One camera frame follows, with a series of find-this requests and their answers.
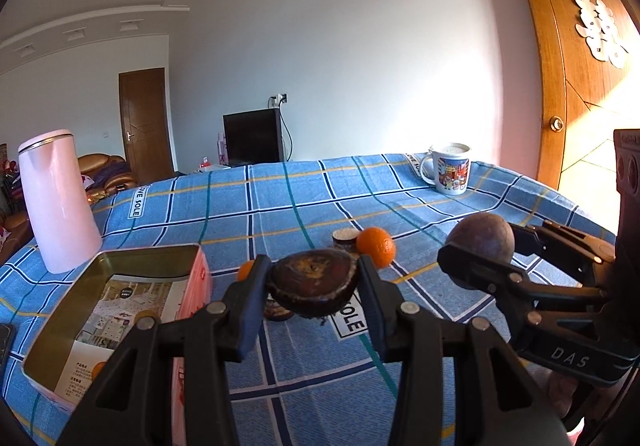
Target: mug lid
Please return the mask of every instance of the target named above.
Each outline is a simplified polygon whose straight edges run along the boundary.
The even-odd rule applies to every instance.
[[[25,141],[18,147],[18,154],[20,155],[22,152],[26,152],[27,150],[31,150],[32,148],[36,148],[38,146],[42,146],[43,144],[47,144],[52,142],[60,137],[73,137],[73,134],[69,130],[61,129],[61,130],[53,130],[52,132],[47,132],[46,134],[41,134],[40,136],[31,137],[30,140]]]
[[[470,152],[471,147],[461,142],[443,142],[443,143],[434,144],[431,147],[431,151],[443,153],[443,154],[455,157],[457,155]]]

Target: ceiling light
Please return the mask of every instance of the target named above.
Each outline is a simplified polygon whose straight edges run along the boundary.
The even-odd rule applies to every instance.
[[[142,19],[123,20],[122,22],[120,22],[120,32],[137,31],[138,25],[140,24],[140,22],[142,22]]]
[[[19,49],[14,50],[14,52],[17,52],[20,55],[20,58],[25,58],[30,54],[36,52],[36,49],[33,47],[33,44],[30,43],[28,45],[25,45],[24,47],[20,47]]]
[[[86,38],[86,34],[84,30],[86,27],[81,27],[80,29],[73,29],[71,31],[65,31],[62,34],[66,34],[67,41],[75,41],[82,38]]]

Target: television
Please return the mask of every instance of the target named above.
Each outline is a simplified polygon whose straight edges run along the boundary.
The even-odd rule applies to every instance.
[[[222,116],[229,166],[284,161],[280,109]]]

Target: brown leather sofa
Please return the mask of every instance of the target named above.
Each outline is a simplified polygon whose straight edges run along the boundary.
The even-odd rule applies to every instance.
[[[123,162],[125,162],[125,160],[119,155],[106,155],[105,153],[89,153],[78,158],[80,173],[92,179],[95,179],[98,173],[105,167]],[[103,186],[97,188],[91,187],[86,193],[88,197],[94,200],[100,200],[115,195],[119,191],[137,187],[138,182],[136,178],[132,172],[127,171],[110,176]]]
[[[5,219],[0,214],[0,226],[11,233],[0,249],[0,266],[2,266],[33,238],[33,230],[26,211],[9,215]]]

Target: product box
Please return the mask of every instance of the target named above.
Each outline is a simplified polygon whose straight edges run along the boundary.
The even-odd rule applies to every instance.
[[[99,253],[41,328],[22,370],[70,413],[130,328],[144,316],[188,318],[211,299],[207,259],[197,244]],[[184,446],[184,360],[174,361],[174,444]]]

